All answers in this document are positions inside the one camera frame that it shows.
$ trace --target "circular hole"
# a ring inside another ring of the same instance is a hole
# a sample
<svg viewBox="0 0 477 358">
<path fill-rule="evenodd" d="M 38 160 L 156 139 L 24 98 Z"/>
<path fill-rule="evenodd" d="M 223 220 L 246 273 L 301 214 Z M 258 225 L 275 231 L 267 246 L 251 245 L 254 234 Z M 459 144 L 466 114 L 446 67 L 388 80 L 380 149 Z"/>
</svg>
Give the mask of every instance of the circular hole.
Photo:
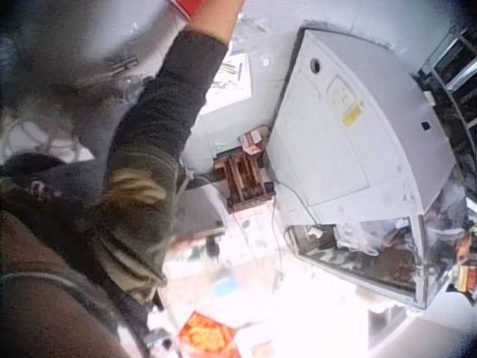
<svg viewBox="0 0 477 358">
<path fill-rule="evenodd" d="M 318 61 L 317 58 L 312 59 L 312 61 L 310 62 L 310 68 L 312 69 L 312 72 L 314 74 L 319 73 L 319 71 L 321 70 L 320 61 Z"/>
</svg>

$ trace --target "yellow label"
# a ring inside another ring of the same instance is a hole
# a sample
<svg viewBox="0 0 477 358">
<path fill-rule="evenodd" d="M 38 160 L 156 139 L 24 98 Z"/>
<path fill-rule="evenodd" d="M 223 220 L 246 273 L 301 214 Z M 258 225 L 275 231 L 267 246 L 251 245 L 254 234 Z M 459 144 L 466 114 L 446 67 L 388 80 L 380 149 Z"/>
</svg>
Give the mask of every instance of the yellow label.
<svg viewBox="0 0 477 358">
<path fill-rule="evenodd" d="M 355 105 L 355 107 L 343 117 L 343 124 L 347 127 L 351 127 L 353 123 L 356 122 L 361 113 L 362 111 L 359 105 Z"/>
</svg>

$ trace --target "clear plastic cover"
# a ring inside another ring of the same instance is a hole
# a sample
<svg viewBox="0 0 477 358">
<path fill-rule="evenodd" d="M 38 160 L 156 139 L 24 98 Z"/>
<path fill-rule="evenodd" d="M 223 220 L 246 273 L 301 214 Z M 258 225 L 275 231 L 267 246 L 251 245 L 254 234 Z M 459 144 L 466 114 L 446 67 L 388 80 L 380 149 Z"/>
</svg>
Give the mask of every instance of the clear plastic cover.
<svg viewBox="0 0 477 358">
<path fill-rule="evenodd" d="M 418 261 L 407 219 L 322 229 L 323 235 L 318 238 L 308 235 L 306 227 L 294 227 L 299 255 L 414 297 Z M 364 247 L 358 239 L 368 246 Z M 370 249 L 373 252 L 369 254 L 366 251 Z"/>
<path fill-rule="evenodd" d="M 440 288 L 441 279 L 454 266 L 456 249 L 468 225 L 468 209 L 462 174 L 456 166 L 423 217 L 428 302 Z"/>
</svg>

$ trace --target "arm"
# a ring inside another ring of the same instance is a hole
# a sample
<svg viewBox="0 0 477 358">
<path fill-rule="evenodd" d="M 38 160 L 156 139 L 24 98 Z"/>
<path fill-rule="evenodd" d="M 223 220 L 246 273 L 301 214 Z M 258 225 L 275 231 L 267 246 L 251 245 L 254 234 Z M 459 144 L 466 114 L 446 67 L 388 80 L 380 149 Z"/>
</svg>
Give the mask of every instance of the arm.
<svg viewBox="0 0 477 358">
<path fill-rule="evenodd" d="M 140 303 L 164 286 L 177 161 L 227 52 L 243 0 L 208 0 L 113 139 L 93 239 L 98 261 Z"/>
</svg>

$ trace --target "red and yellow packaging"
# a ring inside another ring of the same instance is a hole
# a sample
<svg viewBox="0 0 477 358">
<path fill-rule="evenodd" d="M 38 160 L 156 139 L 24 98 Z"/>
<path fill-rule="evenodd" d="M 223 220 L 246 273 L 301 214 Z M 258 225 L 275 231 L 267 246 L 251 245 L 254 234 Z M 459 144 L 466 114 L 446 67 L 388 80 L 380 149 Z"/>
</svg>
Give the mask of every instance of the red and yellow packaging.
<svg viewBox="0 0 477 358">
<path fill-rule="evenodd" d="M 179 340 L 191 358 L 240 358 L 233 341 L 235 334 L 225 324 L 193 312 L 180 331 Z"/>
</svg>

